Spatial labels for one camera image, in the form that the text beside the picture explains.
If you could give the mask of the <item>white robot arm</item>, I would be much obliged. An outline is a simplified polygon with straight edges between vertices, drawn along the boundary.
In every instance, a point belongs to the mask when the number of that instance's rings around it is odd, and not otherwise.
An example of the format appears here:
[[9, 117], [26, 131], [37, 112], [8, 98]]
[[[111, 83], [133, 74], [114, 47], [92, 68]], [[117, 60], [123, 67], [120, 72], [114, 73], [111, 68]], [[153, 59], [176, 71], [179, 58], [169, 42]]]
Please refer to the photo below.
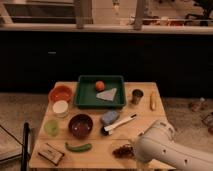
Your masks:
[[136, 159], [142, 163], [156, 159], [181, 171], [213, 171], [213, 153], [175, 143], [174, 135], [175, 129], [169, 122], [156, 120], [135, 140]]

